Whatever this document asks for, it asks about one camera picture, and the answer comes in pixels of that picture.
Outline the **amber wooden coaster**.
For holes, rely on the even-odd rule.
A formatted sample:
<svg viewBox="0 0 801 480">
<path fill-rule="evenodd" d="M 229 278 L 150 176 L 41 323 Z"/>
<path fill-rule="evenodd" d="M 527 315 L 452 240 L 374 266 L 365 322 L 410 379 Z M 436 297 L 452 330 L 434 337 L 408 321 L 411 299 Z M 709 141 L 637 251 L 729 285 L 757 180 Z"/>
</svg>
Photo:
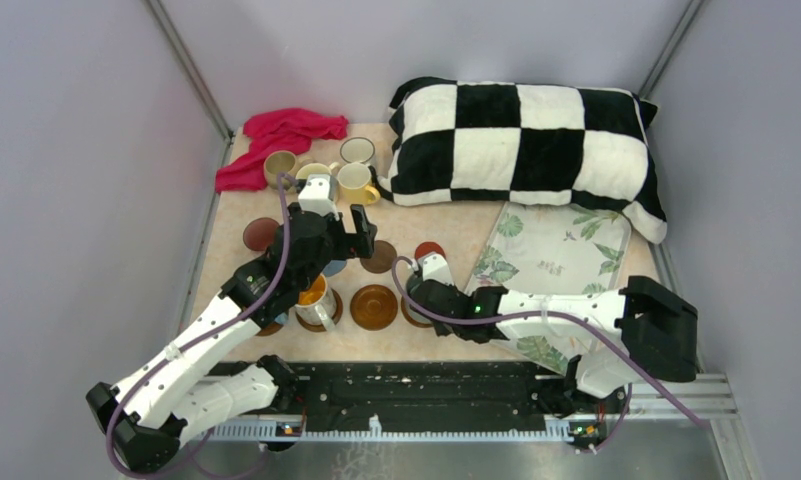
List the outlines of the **amber wooden coaster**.
<svg viewBox="0 0 801 480">
<path fill-rule="evenodd" d="M 331 330 L 335 329 L 336 325 L 341 320 L 341 316 L 342 316 L 342 313 L 340 311 L 338 311 L 332 317 L 333 326 L 331 327 Z M 326 327 L 323 324 L 316 325 L 316 324 L 309 323 L 309 322 L 305 321 L 299 314 L 295 314 L 295 318 L 297 319 L 298 323 L 308 331 L 316 332 L 316 333 L 326 332 L 327 331 Z"/>
<path fill-rule="evenodd" d="M 432 328 L 431 321 L 414 310 L 405 300 L 400 303 L 400 309 L 404 318 L 413 326 L 418 328 Z"/>
<path fill-rule="evenodd" d="M 399 304 L 394 292 L 384 285 L 367 285 L 352 297 L 350 312 L 353 321 L 361 328 L 378 331 L 395 320 Z"/>
</svg>

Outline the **dark walnut wooden coaster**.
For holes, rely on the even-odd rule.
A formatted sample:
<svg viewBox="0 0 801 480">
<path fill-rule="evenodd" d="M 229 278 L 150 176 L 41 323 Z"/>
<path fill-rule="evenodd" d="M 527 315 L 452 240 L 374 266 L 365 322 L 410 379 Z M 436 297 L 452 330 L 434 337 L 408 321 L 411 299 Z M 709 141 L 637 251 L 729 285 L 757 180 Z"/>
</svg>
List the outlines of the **dark walnut wooden coaster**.
<svg viewBox="0 0 801 480">
<path fill-rule="evenodd" d="M 396 257 L 397 251 L 391 243 L 376 240 L 373 255 L 370 258 L 361 258 L 360 264 L 369 273 L 382 274 L 391 270 Z"/>
</svg>

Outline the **blue-grey apple coaster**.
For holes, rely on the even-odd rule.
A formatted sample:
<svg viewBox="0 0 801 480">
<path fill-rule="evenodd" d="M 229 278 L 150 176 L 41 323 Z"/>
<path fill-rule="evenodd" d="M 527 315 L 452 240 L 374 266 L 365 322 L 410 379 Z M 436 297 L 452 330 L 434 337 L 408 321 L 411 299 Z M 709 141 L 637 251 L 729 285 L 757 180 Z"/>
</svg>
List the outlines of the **blue-grey apple coaster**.
<svg viewBox="0 0 801 480">
<path fill-rule="evenodd" d="M 332 277 L 341 273 L 347 266 L 346 260 L 331 260 L 323 269 L 322 274 L 326 277 Z"/>
</svg>

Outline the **red apple coaster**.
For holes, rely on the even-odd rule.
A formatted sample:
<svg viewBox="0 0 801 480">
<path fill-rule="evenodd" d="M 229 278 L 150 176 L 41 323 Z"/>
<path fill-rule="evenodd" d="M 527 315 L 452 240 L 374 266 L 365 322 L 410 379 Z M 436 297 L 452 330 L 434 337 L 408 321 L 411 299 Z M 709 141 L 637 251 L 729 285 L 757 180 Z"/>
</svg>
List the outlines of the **red apple coaster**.
<svg viewBox="0 0 801 480">
<path fill-rule="evenodd" d="M 426 257 L 430 254 L 438 254 L 442 257 L 446 257 L 444 249 L 434 241 L 425 241 L 420 243 L 414 252 L 414 258 L 419 260 L 423 257 Z"/>
</svg>

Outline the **pink mug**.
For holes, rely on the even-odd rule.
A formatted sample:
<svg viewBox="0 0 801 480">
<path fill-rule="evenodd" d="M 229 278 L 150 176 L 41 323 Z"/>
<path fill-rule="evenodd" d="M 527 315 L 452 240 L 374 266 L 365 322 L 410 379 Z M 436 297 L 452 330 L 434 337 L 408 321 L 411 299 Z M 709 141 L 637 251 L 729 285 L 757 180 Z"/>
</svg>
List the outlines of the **pink mug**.
<svg viewBox="0 0 801 480">
<path fill-rule="evenodd" d="M 280 224 L 270 217 L 251 221 L 244 229 L 242 241 L 245 247 L 254 252 L 264 252 L 274 242 Z"/>
</svg>

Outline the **orange cup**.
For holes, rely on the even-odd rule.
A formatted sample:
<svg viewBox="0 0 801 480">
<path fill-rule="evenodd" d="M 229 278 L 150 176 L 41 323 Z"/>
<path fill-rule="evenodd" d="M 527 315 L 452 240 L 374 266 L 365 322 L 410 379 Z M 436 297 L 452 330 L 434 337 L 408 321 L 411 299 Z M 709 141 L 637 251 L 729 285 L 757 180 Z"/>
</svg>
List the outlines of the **orange cup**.
<svg viewBox="0 0 801 480">
<path fill-rule="evenodd" d="M 340 311 L 335 291 L 329 287 L 323 274 L 319 274 L 312 285 L 299 294 L 294 309 L 295 314 L 299 314 L 305 321 L 323 324 L 327 331 L 331 331 L 333 326 L 332 317 Z"/>
</svg>

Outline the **cream ceramic mug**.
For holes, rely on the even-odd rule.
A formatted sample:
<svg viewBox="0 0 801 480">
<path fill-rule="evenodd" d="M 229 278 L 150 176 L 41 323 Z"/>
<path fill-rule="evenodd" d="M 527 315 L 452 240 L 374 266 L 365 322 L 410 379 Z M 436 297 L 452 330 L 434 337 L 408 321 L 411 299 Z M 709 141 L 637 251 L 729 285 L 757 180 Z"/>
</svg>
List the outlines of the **cream ceramic mug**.
<svg viewBox="0 0 801 480">
<path fill-rule="evenodd" d="M 302 166 L 296 174 L 297 180 L 307 180 L 311 175 L 336 175 L 342 167 L 341 163 L 334 162 L 329 165 L 321 163 L 310 163 Z"/>
</svg>

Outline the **beige ceramic mug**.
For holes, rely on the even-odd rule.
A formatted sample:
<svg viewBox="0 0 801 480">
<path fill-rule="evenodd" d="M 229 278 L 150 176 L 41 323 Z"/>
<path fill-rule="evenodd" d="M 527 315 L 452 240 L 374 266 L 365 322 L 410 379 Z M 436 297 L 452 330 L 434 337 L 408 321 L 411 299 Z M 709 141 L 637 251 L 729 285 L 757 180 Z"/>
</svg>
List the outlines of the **beige ceramic mug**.
<svg viewBox="0 0 801 480">
<path fill-rule="evenodd" d="M 288 174 L 295 177 L 299 170 L 312 162 L 312 158 L 308 155 L 297 155 L 291 151 L 280 150 L 270 154 L 264 163 L 264 175 L 268 183 L 268 187 L 277 189 L 279 182 L 277 176 L 279 174 Z"/>
</svg>

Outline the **brown wooden coaster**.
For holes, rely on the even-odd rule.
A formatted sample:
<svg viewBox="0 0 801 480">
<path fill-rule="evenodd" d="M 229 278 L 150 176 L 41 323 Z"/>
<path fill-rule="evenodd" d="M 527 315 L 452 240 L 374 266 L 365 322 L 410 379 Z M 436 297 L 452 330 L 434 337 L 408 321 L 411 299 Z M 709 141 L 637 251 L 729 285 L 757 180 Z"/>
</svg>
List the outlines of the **brown wooden coaster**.
<svg viewBox="0 0 801 480">
<path fill-rule="evenodd" d="M 279 330 L 283 328 L 283 324 L 272 322 L 268 326 L 263 327 L 258 333 L 257 336 L 265 337 L 270 336 L 277 333 Z"/>
</svg>

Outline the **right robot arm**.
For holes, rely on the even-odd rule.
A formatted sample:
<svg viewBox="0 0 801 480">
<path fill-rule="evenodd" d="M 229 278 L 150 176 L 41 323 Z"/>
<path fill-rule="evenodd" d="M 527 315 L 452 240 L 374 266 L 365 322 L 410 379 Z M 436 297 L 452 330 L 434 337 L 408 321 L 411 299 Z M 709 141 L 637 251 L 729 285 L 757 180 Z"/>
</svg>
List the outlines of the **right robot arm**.
<svg viewBox="0 0 801 480">
<path fill-rule="evenodd" d="M 439 336 L 495 344 L 555 372 L 565 404 L 588 412 L 639 379 L 696 379 L 697 309 L 655 280 L 632 276 L 619 289 L 542 295 L 502 286 L 470 294 L 413 276 L 412 310 Z"/>
</svg>

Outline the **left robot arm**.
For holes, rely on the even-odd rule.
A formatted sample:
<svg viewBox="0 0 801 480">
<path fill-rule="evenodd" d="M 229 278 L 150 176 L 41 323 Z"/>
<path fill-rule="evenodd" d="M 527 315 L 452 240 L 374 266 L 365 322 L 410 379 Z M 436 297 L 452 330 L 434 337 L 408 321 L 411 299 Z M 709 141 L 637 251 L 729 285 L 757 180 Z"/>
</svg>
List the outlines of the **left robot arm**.
<svg viewBox="0 0 801 480">
<path fill-rule="evenodd" d="M 352 233 L 340 214 L 320 215 L 299 203 L 285 207 L 273 244 L 237 268 L 185 331 L 133 374 L 88 391 L 119 471 L 153 478 L 169 471 L 197 435 L 243 413 L 293 407 L 298 376 L 276 355 L 214 383 L 199 382 L 236 346 L 288 313 L 330 262 L 373 256 L 376 225 L 362 205 L 350 213 Z"/>
</svg>

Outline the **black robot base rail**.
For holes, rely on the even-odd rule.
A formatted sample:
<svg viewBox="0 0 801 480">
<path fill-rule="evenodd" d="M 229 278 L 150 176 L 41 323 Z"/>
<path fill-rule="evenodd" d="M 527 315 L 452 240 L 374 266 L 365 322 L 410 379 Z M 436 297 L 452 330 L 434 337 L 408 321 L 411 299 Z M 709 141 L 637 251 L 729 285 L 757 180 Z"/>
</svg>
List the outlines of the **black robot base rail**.
<svg viewBox="0 0 801 480">
<path fill-rule="evenodd" d="M 306 422 L 309 433 L 364 430 L 372 417 L 388 433 L 541 432 L 568 417 L 582 423 L 621 412 L 625 390 L 597 398 L 525 361 L 293 362 L 282 399 L 250 407 Z"/>
</svg>

